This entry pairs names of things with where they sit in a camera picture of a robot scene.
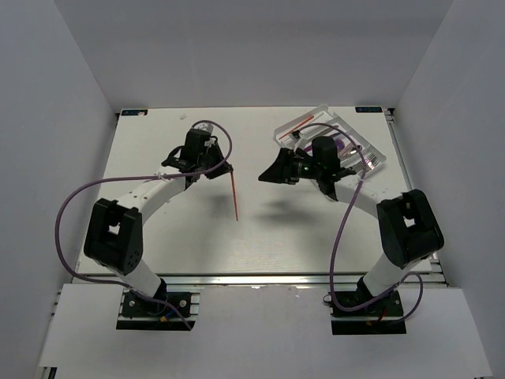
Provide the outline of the orange chopstick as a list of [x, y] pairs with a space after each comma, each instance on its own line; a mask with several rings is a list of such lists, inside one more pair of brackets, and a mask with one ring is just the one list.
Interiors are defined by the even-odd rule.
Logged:
[[238, 222], [239, 221], [238, 199], [237, 199], [236, 183], [235, 183], [235, 177], [234, 177], [233, 171], [230, 172], [230, 182], [231, 182], [232, 196], [233, 196], [233, 202], [234, 202], [234, 215], [235, 215], [235, 220]]
[[281, 137], [279, 137], [279, 140], [282, 140], [284, 137], [288, 136], [289, 134], [291, 134], [292, 132], [294, 131], [297, 131], [299, 128], [301, 128], [302, 126], [304, 126], [305, 124], [307, 124], [308, 122], [312, 121], [313, 119], [315, 118], [315, 115], [310, 115], [309, 117], [307, 117], [306, 119], [304, 119], [302, 122], [299, 122], [296, 126], [294, 126], [292, 129], [290, 129], [289, 131], [287, 131], [286, 133], [284, 133]]

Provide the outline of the pink handled silver spoon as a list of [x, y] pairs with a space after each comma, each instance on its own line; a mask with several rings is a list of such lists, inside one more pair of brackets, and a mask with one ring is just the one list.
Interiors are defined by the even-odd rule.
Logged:
[[347, 144], [340, 152], [339, 152], [339, 158], [343, 159], [345, 156], [348, 156], [350, 152], [354, 149], [354, 146], [352, 144]]

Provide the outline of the iridescent purple ornate spoon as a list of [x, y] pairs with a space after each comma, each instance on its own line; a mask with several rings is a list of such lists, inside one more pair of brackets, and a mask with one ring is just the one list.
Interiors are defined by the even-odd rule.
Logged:
[[335, 146], [336, 148], [341, 151], [345, 148], [346, 144], [344, 141], [342, 141], [341, 139], [337, 138], [335, 139]]

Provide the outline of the black handled silver spoon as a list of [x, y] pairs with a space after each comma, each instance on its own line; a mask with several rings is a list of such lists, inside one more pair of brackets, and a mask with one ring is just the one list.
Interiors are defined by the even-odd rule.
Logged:
[[354, 155], [354, 154], [357, 154], [358, 152], [360, 152], [362, 150], [362, 146], [361, 145], [358, 145], [357, 147], [352, 147], [350, 149], [350, 152], [349, 154], [350, 155]]

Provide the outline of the black handled silver fork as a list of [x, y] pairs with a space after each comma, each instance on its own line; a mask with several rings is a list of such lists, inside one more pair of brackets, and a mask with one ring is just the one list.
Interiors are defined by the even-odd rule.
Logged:
[[370, 170], [373, 170], [377, 165], [381, 163], [381, 159], [374, 154], [369, 154], [365, 158], [365, 162]]

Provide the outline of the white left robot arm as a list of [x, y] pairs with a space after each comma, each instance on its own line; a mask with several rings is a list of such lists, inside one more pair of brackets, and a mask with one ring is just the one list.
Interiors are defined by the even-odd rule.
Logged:
[[140, 294], [140, 306], [157, 315], [166, 308], [166, 284], [143, 260], [143, 226], [173, 197], [198, 181], [230, 173], [218, 138], [206, 129], [190, 129], [185, 143], [161, 163], [154, 179], [118, 199], [101, 198], [94, 204], [84, 240], [84, 255], [114, 273]]

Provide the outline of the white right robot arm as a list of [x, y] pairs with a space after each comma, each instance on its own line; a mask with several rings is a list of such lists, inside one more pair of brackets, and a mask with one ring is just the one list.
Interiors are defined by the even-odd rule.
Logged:
[[346, 203], [373, 216], [379, 225], [382, 255], [357, 283], [349, 305], [342, 304], [334, 290], [332, 303], [341, 311], [360, 310], [373, 315], [383, 308], [387, 297], [410, 275], [410, 270], [444, 245], [443, 234], [426, 195], [412, 189], [391, 192], [369, 188], [363, 162], [360, 169], [344, 167], [330, 137], [317, 137], [312, 151], [281, 148], [274, 163], [259, 181], [294, 185], [302, 179], [314, 181], [320, 192], [334, 201]]

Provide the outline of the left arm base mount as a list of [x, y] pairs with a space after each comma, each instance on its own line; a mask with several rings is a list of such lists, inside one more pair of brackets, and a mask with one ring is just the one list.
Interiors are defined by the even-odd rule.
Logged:
[[125, 291], [118, 311], [116, 329], [120, 331], [188, 332], [196, 324], [200, 294], [191, 291], [168, 291], [169, 306], [147, 302], [131, 291]]

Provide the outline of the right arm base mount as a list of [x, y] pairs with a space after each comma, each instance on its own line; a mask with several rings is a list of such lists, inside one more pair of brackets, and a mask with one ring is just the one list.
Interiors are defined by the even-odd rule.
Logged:
[[402, 302], [397, 291], [386, 298], [354, 312], [340, 310], [330, 294], [323, 297], [323, 304], [331, 309], [331, 332], [333, 336], [385, 336], [405, 335], [406, 323]]

